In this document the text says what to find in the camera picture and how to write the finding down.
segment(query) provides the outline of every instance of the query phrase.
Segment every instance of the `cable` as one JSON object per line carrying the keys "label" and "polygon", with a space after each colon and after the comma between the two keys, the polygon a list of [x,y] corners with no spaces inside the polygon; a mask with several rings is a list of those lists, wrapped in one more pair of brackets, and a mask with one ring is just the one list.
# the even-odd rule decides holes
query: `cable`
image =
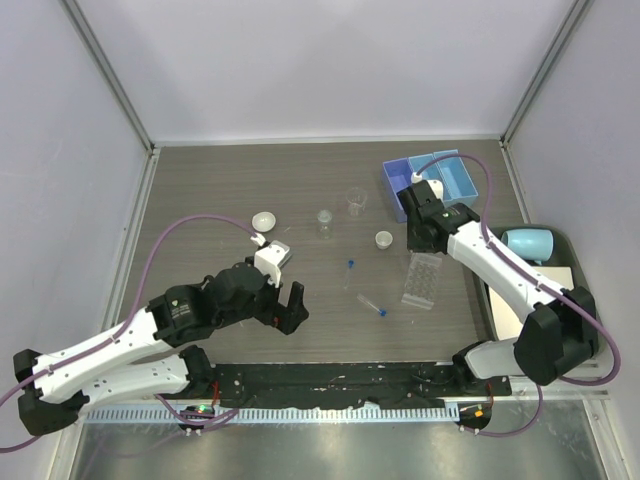
{"label": "cable", "polygon": [[432,382],[431,380],[427,378],[422,378],[418,375],[411,375],[411,378],[413,378],[416,382],[420,382],[424,385],[431,385],[433,387],[444,387],[445,385],[448,385],[449,382],[451,382],[451,380],[454,379],[454,375],[451,375],[444,382]]}
{"label": "cable", "polygon": [[[215,430],[219,430],[222,427],[226,426],[227,423],[229,423],[237,414],[238,414],[238,410],[230,410],[228,412],[225,412],[225,414],[233,414],[228,416],[227,418],[223,418],[222,421],[220,421],[219,423],[216,423],[213,426],[210,426],[208,428],[203,428],[201,431],[202,432],[212,432]],[[156,443],[154,443],[153,445],[151,445],[149,448],[141,451],[141,452],[137,452],[137,453],[120,453],[120,452],[114,452],[112,450],[108,450],[106,448],[104,448],[104,444],[106,442],[107,437],[103,436],[102,438],[100,438],[100,440],[98,441],[98,444],[96,445],[95,450],[93,451],[93,453],[91,454],[91,457],[89,457],[89,461],[87,462],[87,465],[84,468],[84,473],[82,474],[82,476],[80,477],[81,480],[85,480],[88,475],[89,472],[91,471],[91,467],[93,466],[93,463],[95,462],[96,458],[98,457],[98,453],[99,452],[103,452],[107,455],[110,455],[112,457],[116,457],[116,458],[123,458],[123,459],[131,459],[131,458],[137,458],[137,457],[141,457],[142,455],[146,455],[147,453],[155,450],[158,447],[161,447],[162,445],[164,445],[165,443],[170,442],[171,440],[173,440],[174,438],[177,437],[184,437],[186,436],[185,433],[183,431],[178,431],[175,432],[171,435],[169,435],[168,437],[165,437],[161,440],[158,440]]]}
{"label": "cable", "polygon": [[216,416],[212,413],[201,413],[201,412],[194,412],[193,410],[181,410],[180,415],[189,415],[191,417],[198,417],[198,418],[216,418]]}
{"label": "cable", "polygon": [[611,348],[611,352],[613,353],[613,366],[611,367],[611,371],[604,377],[598,378],[596,380],[579,380],[579,379],[567,378],[567,377],[560,377],[560,379],[564,380],[567,383],[571,383],[573,385],[580,385],[585,387],[596,387],[612,381],[614,378],[616,378],[616,376],[620,372],[620,365],[622,363],[622,359],[620,357],[620,350],[618,349],[618,345],[616,344],[613,337],[609,334],[609,332],[600,324],[600,322],[598,322],[595,318],[593,318],[587,311],[585,311],[582,307],[580,307],[579,305],[575,304],[574,302],[569,300],[567,297],[562,295],[562,293],[556,292],[553,288],[547,285],[544,285],[542,283],[538,284],[538,281],[536,280],[535,277],[529,275],[526,271],[520,268],[520,266],[517,265],[513,260],[511,260],[507,255],[505,255],[495,243],[490,242],[489,227],[487,226],[488,225],[487,220],[489,218],[489,210],[491,210],[491,202],[493,200],[493,178],[491,176],[491,173],[489,172],[489,167],[487,166],[487,164],[483,160],[477,157],[474,157],[473,155],[467,155],[463,153],[451,153],[451,154],[443,155],[435,160],[428,162],[426,165],[420,168],[420,170],[418,170],[418,172],[416,173],[420,175],[424,170],[429,168],[431,165],[434,165],[447,158],[456,158],[456,157],[466,158],[477,163],[480,166],[480,168],[482,168],[487,178],[487,202],[485,203],[482,216],[480,217],[480,229],[482,230],[482,236],[487,246],[489,246],[491,250],[498,257],[500,257],[500,259],[504,263],[509,265],[513,270],[515,270],[518,274],[520,274],[520,276],[524,278],[526,281],[528,281],[532,285],[535,285],[537,288],[544,291],[545,293],[548,293],[549,295],[556,298],[560,302],[564,303],[567,307],[569,307],[571,310],[573,310],[582,318],[584,318],[593,328],[595,328],[598,331],[600,335],[604,337],[604,339],[609,344],[609,347]]}
{"label": "cable", "polygon": [[219,420],[220,418],[225,418],[227,416],[229,416],[229,414],[231,412],[234,412],[234,410],[229,410],[228,412],[225,412],[221,415],[218,415],[217,417],[209,417],[207,416],[206,418],[209,418],[209,420],[204,420],[202,422],[198,422],[195,420],[191,420],[189,418],[185,418],[182,415],[180,415],[180,413],[171,406],[171,404],[169,402],[167,402],[162,396],[160,395],[154,395],[158,400],[160,400],[160,403],[162,403],[162,405],[164,405],[164,407],[169,410],[169,413],[171,413],[171,415],[173,415],[174,417],[176,417],[178,420],[180,420],[182,423],[184,423],[185,425],[192,425],[195,427],[200,427],[202,425],[210,425],[214,422],[216,422],[217,420]]}
{"label": "cable", "polygon": [[218,401],[219,396],[220,396],[220,382],[216,380],[213,383],[213,398],[211,399],[211,408],[215,408],[216,402]]}
{"label": "cable", "polygon": [[531,427],[533,427],[533,425],[538,421],[538,418],[540,418],[540,413],[542,413],[542,403],[543,403],[542,388],[540,388],[540,385],[536,385],[536,389],[538,390],[538,408],[536,408],[536,413],[533,415],[531,420],[529,420],[529,422],[526,425],[516,430],[513,430],[511,432],[504,432],[504,433],[485,432],[484,430],[474,430],[473,428],[469,428],[469,427],[463,427],[464,430],[467,432],[473,433],[475,435],[480,435],[483,437],[491,437],[491,438],[514,437],[516,435],[520,435],[521,433],[526,432]]}
{"label": "cable", "polygon": [[[77,362],[78,360],[82,360],[83,358],[88,357],[89,355],[92,355],[96,352],[99,352],[100,350],[102,350],[103,348],[109,346],[111,343],[113,343],[115,340],[117,340],[119,337],[121,337],[129,328],[129,326],[131,325],[131,322],[133,322],[133,318],[137,312],[138,309],[138,304],[140,303],[140,298],[142,297],[142,292],[144,290],[144,286],[147,282],[147,276],[149,275],[149,270],[151,268],[151,265],[153,263],[153,260],[155,259],[156,253],[158,252],[158,249],[160,248],[160,245],[162,245],[162,242],[164,242],[164,240],[167,238],[167,236],[173,232],[176,228],[178,228],[180,225],[187,223],[187,222],[191,222],[193,220],[202,220],[202,219],[209,219],[209,220],[219,220],[222,222],[227,222],[230,223],[232,225],[235,225],[236,227],[241,228],[242,230],[244,230],[245,232],[247,232],[249,235],[251,235],[252,237],[254,237],[256,235],[256,232],[247,224],[239,221],[239,220],[235,220],[231,217],[226,217],[224,215],[213,215],[213,214],[209,214],[209,213],[201,213],[201,214],[197,214],[197,215],[190,215],[188,217],[183,217],[179,220],[176,220],[175,222],[173,222],[171,225],[169,225],[158,237],[158,239],[156,240],[156,242],[153,244],[153,247],[151,248],[151,252],[149,253],[149,256],[147,257],[147,261],[144,265],[144,269],[142,270],[142,276],[140,278],[140,283],[138,284],[138,290],[136,292],[136,296],[135,299],[133,301],[133,305],[131,306],[131,311],[129,312],[129,316],[127,317],[127,319],[121,324],[120,328],[116,331],[116,333],[112,336],[109,337],[108,339],[104,340],[103,342],[99,343],[98,345],[95,345],[87,350],[85,350],[84,352],[80,352],[76,355],[73,355],[69,358],[66,358],[64,360],[61,360],[58,363],[53,363],[49,366],[49,368],[47,370],[41,370],[40,372],[31,375],[30,377],[24,379],[22,382],[20,382],[19,384],[17,384],[16,386],[14,386],[13,388],[11,388],[7,393],[5,393],[1,398],[0,398],[0,407],[2,407],[7,400],[9,400],[12,396],[14,396],[17,392],[19,392],[20,390],[22,390],[24,387],[26,387],[27,385],[29,385],[30,383],[35,382],[36,380],[38,380],[39,378],[42,378],[45,375],[48,374],[52,374],[55,370],[62,368],[64,366],[67,366],[71,363]],[[0,448],[0,454],[2,453],[11,453],[11,452],[15,452],[17,450],[21,450],[23,448],[28,447],[29,445],[31,445],[32,443],[34,443],[39,437],[32,437],[29,440],[20,443],[18,445],[14,445],[12,447],[3,447]]]}
{"label": "cable", "polygon": [[[493,396],[493,390],[491,389],[491,383],[487,383],[487,393],[489,395],[489,405],[487,405],[487,410],[491,410],[493,408],[493,405],[495,403],[495,397]],[[459,409],[459,412],[466,412],[467,410],[471,409],[471,408],[477,408],[481,405],[469,405],[468,407],[464,407]]]}

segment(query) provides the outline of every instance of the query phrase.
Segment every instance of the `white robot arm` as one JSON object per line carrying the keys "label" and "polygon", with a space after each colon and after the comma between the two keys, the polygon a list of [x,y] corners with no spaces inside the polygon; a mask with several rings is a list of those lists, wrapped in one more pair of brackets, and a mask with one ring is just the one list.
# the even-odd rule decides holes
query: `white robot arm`
{"label": "white robot arm", "polygon": [[[253,257],[215,277],[172,287],[151,300],[119,336],[120,325],[59,352],[16,354],[18,381],[36,376],[18,399],[20,418],[29,433],[39,436],[60,430],[93,408],[127,398],[160,393],[202,396],[214,371],[201,348],[191,346],[152,363],[131,362],[209,338],[217,329],[253,317],[285,335],[293,333],[309,312],[303,304],[304,287],[298,282],[292,283],[288,304],[278,303],[281,269],[290,260],[291,250],[264,239],[259,246]],[[81,361],[60,366],[105,341],[108,345]]]}
{"label": "white robot arm", "polygon": [[[504,298],[524,324],[518,338],[473,344],[454,356],[470,381],[524,374],[548,385],[597,353],[596,329],[548,293],[569,298],[595,317],[595,302],[585,288],[567,291],[489,232],[488,241],[501,246],[508,265],[485,241],[479,216],[463,204],[445,208],[427,181],[412,184],[398,198],[407,214],[407,248],[452,256]],[[525,281],[523,272],[535,283]],[[548,288],[538,288],[541,284]]]}

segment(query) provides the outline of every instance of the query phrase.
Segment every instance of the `dark wood table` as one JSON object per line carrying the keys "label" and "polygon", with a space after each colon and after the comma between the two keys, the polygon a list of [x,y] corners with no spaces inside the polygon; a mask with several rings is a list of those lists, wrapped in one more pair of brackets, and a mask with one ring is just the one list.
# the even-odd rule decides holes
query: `dark wood table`
{"label": "dark wood table", "polygon": [[[157,236],[171,222],[195,213],[218,213],[250,222],[268,210],[277,217],[270,240],[294,251],[284,270],[286,303],[291,282],[305,285],[310,318],[290,336],[246,320],[199,342],[212,362],[361,362],[448,360],[459,349],[485,338],[468,271],[444,258],[432,310],[402,304],[409,265],[405,224],[395,221],[380,180],[381,164],[409,155],[457,148],[491,166],[496,185],[491,223],[522,221],[497,141],[380,142],[165,148],[147,205],[123,305],[128,312],[142,265]],[[480,192],[474,208],[482,211],[486,181],[467,164]],[[361,217],[347,213],[350,187],[368,192]],[[316,215],[334,214],[333,237],[316,236]],[[394,236],[385,251],[374,235]],[[158,254],[143,301],[168,287],[199,282],[252,254],[248,235],[211,221],[187,224],[172,234]],[[350,286],[343,288],[347,261],[355,260]],[[362,293],[384,307],[375,311],[356,299]]]}

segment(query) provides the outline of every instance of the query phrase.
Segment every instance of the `small white bowl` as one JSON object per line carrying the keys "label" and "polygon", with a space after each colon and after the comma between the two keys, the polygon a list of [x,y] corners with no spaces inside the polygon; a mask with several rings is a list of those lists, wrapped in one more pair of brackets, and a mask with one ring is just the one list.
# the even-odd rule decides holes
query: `small white bowl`
{"label": "small white bowl", "polygon": [[386,230],[382,230],[381,232],[376,233],[376,246],[380,250],[386,250],[391,246],[393,242],[393,235],[387,232]]}
{"label": "small white bowl", "polygon": [[251,220],[251,225],[256,232],[267,233],[276,226],[276,216],[271,212],[256,213]]}

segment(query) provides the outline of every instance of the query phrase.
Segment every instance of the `white wall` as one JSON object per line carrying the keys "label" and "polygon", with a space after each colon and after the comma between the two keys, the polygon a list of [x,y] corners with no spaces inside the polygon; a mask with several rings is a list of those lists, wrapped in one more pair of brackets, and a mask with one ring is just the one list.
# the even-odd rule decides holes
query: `white wall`
{"label": "white wall", "polygon": [[79,0],[156,141],[501,134],[571,0]]}
{"label": "white wall", "polygon": [[640,444],[640,4],[594,2],[513,143],[535,219],[576,247],[623,354],[611,390]]}
{"label": "white wall", "polygon": [[[51,0],[0,6],[0,390],[13,354],[94,334],[144,152]],[[14,400],[0,446],[28,438]],[[0,477],[42,480],[56,441],[0,455]]]}

